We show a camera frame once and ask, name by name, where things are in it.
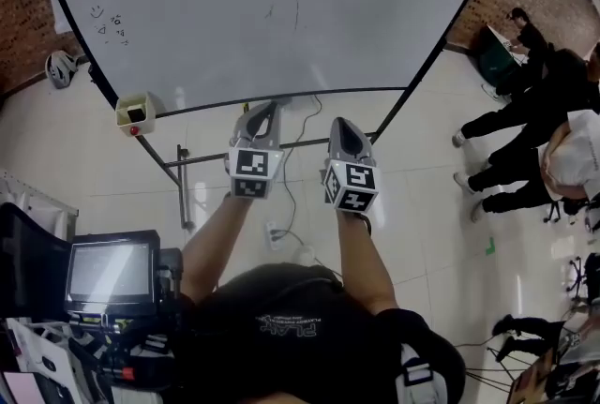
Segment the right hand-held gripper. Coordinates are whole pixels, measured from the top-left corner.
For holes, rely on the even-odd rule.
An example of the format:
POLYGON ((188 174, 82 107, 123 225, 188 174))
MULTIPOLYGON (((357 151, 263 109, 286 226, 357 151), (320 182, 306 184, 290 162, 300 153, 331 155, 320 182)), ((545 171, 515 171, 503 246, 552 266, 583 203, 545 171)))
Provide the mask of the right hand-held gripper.
POLYGON ((352 121, 334 119, 322 185, 338 211, 365 214, 379 194, 380 170, 369 137, 352 121))

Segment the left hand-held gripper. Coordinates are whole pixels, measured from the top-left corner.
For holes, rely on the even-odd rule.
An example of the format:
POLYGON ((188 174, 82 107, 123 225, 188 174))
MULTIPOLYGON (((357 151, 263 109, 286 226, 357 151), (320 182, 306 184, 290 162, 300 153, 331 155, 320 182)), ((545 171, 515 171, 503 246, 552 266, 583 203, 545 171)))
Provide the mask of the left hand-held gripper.
MULTIPOLYGON (((280 111, 274 100, 248 109, 235 123, 233 141, 262 140, 264 146, 280 146, 280 111)), ((280 149, 231 147, 228 154, 231 194, 242 199, 266 199, 283 158, 284 152, 280 149)))

